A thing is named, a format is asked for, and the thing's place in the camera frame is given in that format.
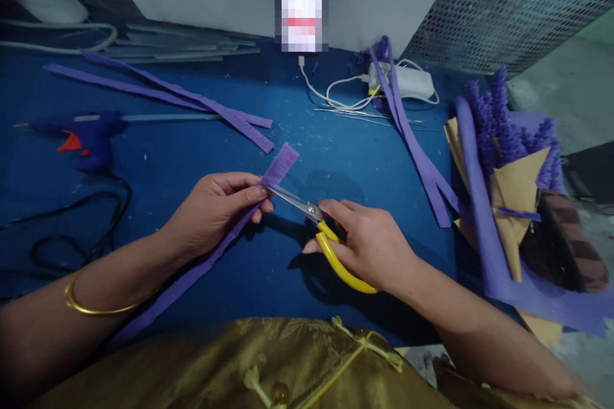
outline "table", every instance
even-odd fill
[[[222,63],[143,66],[165,81],[217,100],[228,107],[272,118],[262,130],[278,148],[290,143],[301,158],[282,183],[309,200],[350,199],[384,208],[397,220],[414,251],[453,279],[480,290],[478,256],[454,229],[439,229],[420,178],[396,129],[315,112],[296,56],[283,54],[270,41],[260,54],[230,57]],[[310,71],[315,61],[315,74]],[[12,128],[15,123],[53,114],[119,110],[124,114],[186,113],[145,98],[70,81],[42,66],[59,63],[112,79],[132,77],[85,62],[80,57],[7,52],[1,62],[3,103],[0,108],[0,222],[68,204],[96,190],[117,189],[111,182],[84,176],[70,165],[71,153],[59,154],[58,139]],[[324,92],[331,82],[358,72],[356,55],[330,50],[308,58],[311,83]],[[410,119],[442,129],[453,98],[475,78],[462,72],[428,69],[441,103],[410,102]],[[334,98],[362,99],[364,84],[335,87]],[[443,131],[416,131],[425,153],[453,188],[465,196]],[[123,245],[161,228],[202,176],[221,171],[262,174],[277,150],[266,155],[221,121],[131,125],[113,139],[115,173],[134,189],[133,202],[116,230]],[[363,295],[337,278],[321,255],[302,255],[314,229],[289,205],[275,201],[276,211],[260,226],[248,225],[218,264],[169,308],[141,337],[179,328],[212,325],[246,316],[339,315],[348,325],[380,332],[393,346],[436,343],[432,326],[411,308],[380,293]],[[27,268],[33,241],[53,233],[78,237],[92,245],[107,225],[112,203],[93,203],[66,215],[0,233],[1,267]],[[46,258],[77,266],[72,249],[50,244]],[[28,291],[41,282],[2,275],[0,295]],[[511,307],[497,304],[514,315]]]

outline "purple paper strip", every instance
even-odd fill
[[[512,280],[478,159],[473,115],[465,98],[456,98],[456,112],[486,295],[547,320],[605,337],[603,318],[614,318],[614,288],[611,284],[598,293],[566,291],[532,272],[523,260],[523,281],[516,283]]]
[[[101,56],[100,54],[94,54],[94,53],[90,53],[84,50],[81,50],[81,53],[90,62],[130,70],[131,72],[134,72],[148,79],[149,81],[152,81],[180,96],[187,97],[189,99],[193,99],[195,101],[200,102],[205,107],[220,114],[222,118],[224,118],[224,120],[229,122],[237,130],[239,130],[245,136],[250,138],[258,147],[263,149],[264,152],[266,153],[270,152],[275,147],[275,144],[273,144],[270,140],[268,140],[264,135],[262,135],[262,133],[260,133],[256,128],[251,126],[247,121],[245,121],[243,118],[241,118],[240,116],[238,116],[236,113],[232,112],[231,110],[227,109],[223,105],[218,104],[214,100],[208,99],[196,93],[191,93],[190,91],[182,88],[179,85],[167,83],[163,80],[160,80],[158,77],[148,72],[145,72],[144,70],[140,70],[140,69],[137,69],[136,67],[129,66],[128,64],[125,64],[120,61],[116,61],[115,59],[107,58],[105,56]]]
[[[540,213],[519,212],[519,211],[511,210],[510,208],[506,208],[505,206],[501,206],[499,208],[499,212],[501,214],[505,214],[505,215],[512,216],[512,217],[518,217],[520,219],[530,219],[530,220],[534,220],[535,222],[542,221],[542,216]]]
[[[104,77],[99,77],[98,75],[94,75],[88,72],[82,72],[80,70],[76,70],[70,67],[64,67],[59,64],[49,64],[43,67],[43,69],[48,72],[56,73],[58,75],[63,75],[64,77],[69,77],[75,80],[83,81],[86,83],[98,84],[101,86],[106,86],[108,88],[119,89],[120,91],[124,91],[125,93],[138,94],[147,97],[152,97],[155,99],[159,99],[165,102],[169,102],[173,105],[179,105],[181,107],[186,107],[188,109],[195,109],[201,112],[212,112],[212,110],[202,106],[201,104],[196,104],[186,99],[181,99],[177,96],[173,96],[170,93],[165,91],[160,91],[159,89],[152,88],[144,88],[142,86],[137,86],[132,83],[120,82],[117,80],[111,80]],[[234,109],[228,109],[239,115],[248,123],[270,129],[272,126],[273,120],[269,120],[268,118],[261,118],[259,116],[251,115],[245,112],[236,111]]]
[[[433,212],[435,213],[435,218],[439,227],[448,228],[452,225],[450,221],[450,217],[448,216],[448,212],[446,210],[445,203],[441,197],[441,193],[446,197],[446,199],[450,202],[450,205],[460,214],[463,219],[468,219],[469,222],[473,221],[473,217],[469,210],[464,206],[463,203],[459,200],[456,193],[452,190],[448,182],[443,178],[439,170],[435,167],[433,162],[428,158],[426,153],[420,147],[416,136],[414,135],[411,127],[409,126],[409,122],[407,121],[407,116],[405,115],[405,110],[403,108],[403,103],[400,98],[400,91],[398,88],[397,81],[397,73],[395,67],[392,66],[390,69],[390,76],[392,81],[392,89],[388,84],[386,84],[386,77],[384,76],[384,72],[379,64],[375,56],[375,52],[373,48],[369,48],[369,53],[371,55],[372,61],[375,63],[375,69],[377,70],[377,74],[379,75],[380,81],[382,82],[382,88],[384,93],[386,94],[386,100],[388,101],[388,105],[390,107],[390,112],[392,113],[392,118],[395,120],[395,124],[397,125],[399,131],[401,132],[405,142],[407,143],[407,147],[411,153],[412,158],[414,159],[414,163],[416,164],[416,169],[418,170],[418,174],[420,175],[420,179],[422,180],[422,185],[429,197],[430,205],[433,208]],[[392,53],[392,45],[388,40],[388,56],[394,56]]]
[[[287,143],[283,145],[277,157],[269,167],[268,171],[262,176],[260,183],[268,187],[275,187],[281,182],[288,173],[292,165],[299,158],[296,152]],[[228,245],[239,236],[241,230],[247,224],[251,216],[256,212],[261,203],[250,208],[249,211],[238,221],[238,223],[224,237],[213,253],[202,264],[195,266],[178,278],[168,289],[163,291],[155,301],[147,307],[139,316],[133,318],[126,326],[120,329],[110,340],[107,352],[112,353],[129,341],[138,336],[147,326],[154,322],[168,307],[179,299],[196,281],[214,266],[216,261],[222,256]]]

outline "brown paper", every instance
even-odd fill
[[[512,217],[499,212],[504,206],[518,212],[534,212],[537,196],[535,180],[544,165],[550,147],[495,169],[491,175],[491,203],[501,244],[507,257],[512,279],[522,282],[518,247],[524,238],[530,219]]]
[[[459,228],[460,233],[465,237],[471,247],[480,254],[480,246],[478,244],[478,235],[475,231],[475,226],[457,219],[454,221]],[[540,318],[528,311],[516,309],[518,315],[522,319],[526,328],[539,340],[544,346],[557,346],[561,341],[563,334],[563,325],[554,323],[553,321]]]
[[[563,335],[563,325],[545,320],[540,316],[536,316],[528,311],[516,309],[520,317],[523,319],[527,329],[533,332],[533,335],[544,346],[550,348],[557,346]]]
[[[465,187],[469,190],[469,181],[467,180],[467,171],[465,170],[465,154],[462,151],[461,134],[459,132],[459,123],[456,118],[448,120],[448,124],[444,126],[444,131],[446,132],[446,138],[450,145],[452,158],[454,158],[456,167],[459,169],[460,177],[462,177]]]

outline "yellow scissors handle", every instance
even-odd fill
[[[322,248],[322,252],[326,256],[328,263],[331,265],[331,267],[333,267],[333,270],[335,271],[337,276],[341,278],[348,286],[350,286],[350,288],[353,288],[356,291],[365,294],[377,293],[377,289],[375,289],[369,283],[365,283],[361,279],[356,278],[354,275],[347,271],[343,264],[341,264],[328,241],[330,239],[335,243],[342,243],[336,233],[332,231],[330,227],[326,225],[326,222],[324,222],[323,220],[318,224],[318,228],[320,229],[321,233],[316,234],[315,238],[317,238],[318,243]]]

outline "white charger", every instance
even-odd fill
[[[391,84],[390,64],[383,62],[380,62],[379,64],[382,67],[382,71],[384,72],[388,83]],[[430,76],[430,73],[424,72],[422,69],[418,70],[401,65],[397,65],[396,68],[398,90],[402,97],[413,97],[420,100],[428,100],[433,94],[435,94],[435,87],[433,86],[433,79]],[[381,87],[381,83],[382,82],[379,79],[375,65],[374,63],[371,63],[369,66],[369,89],[377,91]]]

